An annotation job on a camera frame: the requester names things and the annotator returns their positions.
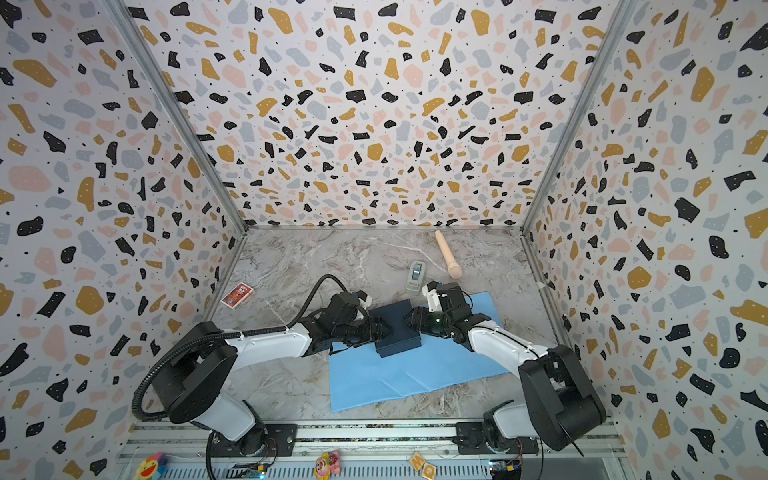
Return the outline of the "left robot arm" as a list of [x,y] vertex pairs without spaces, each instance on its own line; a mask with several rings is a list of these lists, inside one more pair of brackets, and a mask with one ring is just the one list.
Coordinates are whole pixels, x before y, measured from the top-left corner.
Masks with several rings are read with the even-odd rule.
[[364,292],[342,291],[312,312],[303,305],[287,326],[225,331],[200,323],[149,369],[133,395],[132,414],[196,425],[250,455],[265,443],[266,427],[247,401],[225,392],[229,376],[272,360],[333,354],[337,344],[357,348],[387,338],[392,328],[369,305]]

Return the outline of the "blue wrapping paper sheet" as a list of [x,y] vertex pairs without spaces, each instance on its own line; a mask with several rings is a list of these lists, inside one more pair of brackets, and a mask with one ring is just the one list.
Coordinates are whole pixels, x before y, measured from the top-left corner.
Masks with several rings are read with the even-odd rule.
[[494,360],[449,340],[424,336],[412,350],[386,358],[368,344],[329,357],[331,411],[430,393],[506,374]]

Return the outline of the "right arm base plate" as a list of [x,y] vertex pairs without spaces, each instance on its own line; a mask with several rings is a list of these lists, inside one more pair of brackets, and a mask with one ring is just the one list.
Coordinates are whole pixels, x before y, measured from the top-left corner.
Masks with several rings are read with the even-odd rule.
[[529,455],[539,453],[539,444],[534,438],[506,438],[487,421],[458,422],[452,442],[462,455]]

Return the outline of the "dark navy gift box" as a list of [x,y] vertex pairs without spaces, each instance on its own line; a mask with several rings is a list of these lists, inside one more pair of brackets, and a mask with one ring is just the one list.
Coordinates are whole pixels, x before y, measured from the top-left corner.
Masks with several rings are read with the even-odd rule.
[[422,346],[421,335],[406,324],[412,305],[409,300],[402,300],[377,307],[370,311],[378,322],[380,338],[375,342],[375,350],[381,358],[388,358]]

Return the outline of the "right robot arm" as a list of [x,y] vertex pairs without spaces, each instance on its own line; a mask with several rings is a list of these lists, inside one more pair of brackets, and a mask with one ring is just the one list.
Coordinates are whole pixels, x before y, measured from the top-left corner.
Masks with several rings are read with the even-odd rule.
[[427,305],[405,315],[407,327],[483,355],[520,380],[521,402],[507,401],[483,415],[483,442],[490,450],[504,452],[530,438],[561,451],[606,421],[605,406],[571,348],[545,347],[505,330],[474,312],[456,283],[432,281],[422,293]]

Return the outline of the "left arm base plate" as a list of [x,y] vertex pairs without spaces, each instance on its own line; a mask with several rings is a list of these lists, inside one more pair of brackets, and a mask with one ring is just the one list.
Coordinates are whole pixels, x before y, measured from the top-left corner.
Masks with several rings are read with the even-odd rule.
[[290,457],[297,438],[298,425],[294,423],[257,424],[237,441],[228,440],[216,432],[206,446],[206,455],[213,458]]

